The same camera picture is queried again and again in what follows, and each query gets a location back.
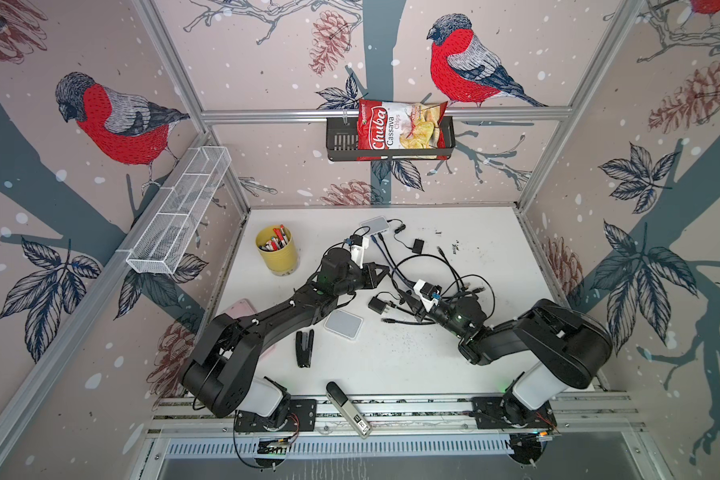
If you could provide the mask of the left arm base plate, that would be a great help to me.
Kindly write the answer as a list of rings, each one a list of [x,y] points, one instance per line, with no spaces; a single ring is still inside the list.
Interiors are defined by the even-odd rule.
[[[314,399],[290,399],[282,402],[268,417],[241,411],[237,414],[236,433],[296,433],[315,430],[317,401]]]

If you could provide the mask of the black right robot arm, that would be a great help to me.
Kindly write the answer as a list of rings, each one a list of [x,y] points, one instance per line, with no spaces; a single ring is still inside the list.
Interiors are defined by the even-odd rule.
[[[490,326],[473,293],[447,299],[439,287],[424,282],[401,297],[417,321],[433,322],[456,336],[459,353],[473,365],[524,351],[535,356],[536,363],[513,380],[499,403],[502,420],[514,427],[528,425],[557,394],[590,386],[613,351],[601,325],[548,299]]]

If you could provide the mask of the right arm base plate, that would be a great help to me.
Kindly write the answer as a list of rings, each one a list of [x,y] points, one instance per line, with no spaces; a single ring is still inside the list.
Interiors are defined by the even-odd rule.
[[[479,430],[503,428],[530,428],[553,430],[557,428],[551,403],[546,401],[537,409],[530,409],[510,395],[478,396],[470,399],[470,416]]]

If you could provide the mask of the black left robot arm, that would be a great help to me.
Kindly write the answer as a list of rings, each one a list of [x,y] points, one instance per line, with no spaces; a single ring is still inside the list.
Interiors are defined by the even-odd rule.
[[[284,426],[290,394],[271,379],[254,377],[261,354],[341,308],[341,296],[373,290],[389,275],[388,266],[360,264],[351,251],[329,248],[289,299],[240,318],[214,317],[180,368],[179,383],[217,418],[247,412],[265,419],[270,429]]]

